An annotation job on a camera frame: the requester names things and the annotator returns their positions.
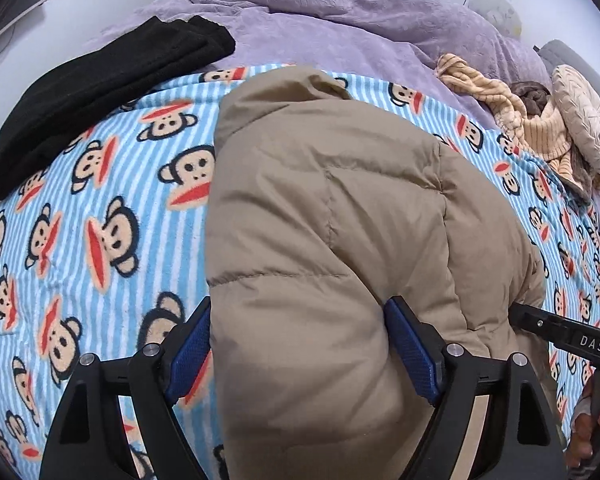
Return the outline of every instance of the beige puffer jacket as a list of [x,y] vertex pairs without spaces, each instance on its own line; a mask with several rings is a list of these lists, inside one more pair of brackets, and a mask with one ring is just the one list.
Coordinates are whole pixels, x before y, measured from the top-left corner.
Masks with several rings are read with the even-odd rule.
[[555,405],[546,345],[507,322],[544,300],[539,255],[461,155],[301,67],[225,97],[216,149],[206,275],[232,480],[400,476],[432,410],[388,345],[395,294],[475,355],[526,353]]

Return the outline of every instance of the lavender bedding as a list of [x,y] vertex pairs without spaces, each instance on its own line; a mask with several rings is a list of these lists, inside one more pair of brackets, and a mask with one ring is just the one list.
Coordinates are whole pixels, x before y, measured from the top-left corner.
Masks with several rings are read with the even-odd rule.
[[353,72],[416,88],[486,129],[496,129],[491,113],[472,97],[453,94],[433,75],[441,54],[458,54],[505,82],[551,83],[531,48],[504,38],[466,7],[437,0],[155,0],[104,30],[86,50],[151,16],[168,21],[194,14],[227,27],[237,43],[232,56],[209,70],[292,62]]

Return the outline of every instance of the cream round cushion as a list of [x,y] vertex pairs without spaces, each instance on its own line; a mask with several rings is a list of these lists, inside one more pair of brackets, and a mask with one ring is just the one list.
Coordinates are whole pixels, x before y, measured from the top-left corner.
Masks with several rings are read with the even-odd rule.
[[555,102],[573,142],[600,174],[600,96],[573,66],[557,66],[552,81]]

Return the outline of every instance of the gray headboard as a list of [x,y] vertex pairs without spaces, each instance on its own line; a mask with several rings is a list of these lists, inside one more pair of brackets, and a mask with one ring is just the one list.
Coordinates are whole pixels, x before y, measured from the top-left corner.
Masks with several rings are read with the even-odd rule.
[[566,64],[573,66],[591,83],[593,89],[600,96],[600,76],[598,72],[593,70],[589,63],[584,61],[584,59],[560,40],[551,40],[538,51],[538,56],[544,61],[549,74],[552,74],[554,68],[558,65]]

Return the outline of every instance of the silver bolt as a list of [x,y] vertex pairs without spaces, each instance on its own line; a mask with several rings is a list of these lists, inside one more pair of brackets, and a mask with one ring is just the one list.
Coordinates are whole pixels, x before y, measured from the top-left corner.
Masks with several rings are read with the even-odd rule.
[[148,343],[142,347],[142,353],[147,357],[158,355],[158,352],[160,352],[160,345],[158,343]]
[[526,366],[529,362],[529,359],[526,358],[524,354],[513,354],[513,362],[518,366]]
[[92,354],[91,352],[80,356],[80,364],[82,366],[89,366],[95,360],[96,360],[96,356],[95,356],[95,354]]
[[460,357],[462,354],[464,354],[464,348],[462,348],[458,343],[451,343],[450,345],[446,346],[446,351],[453,357]]

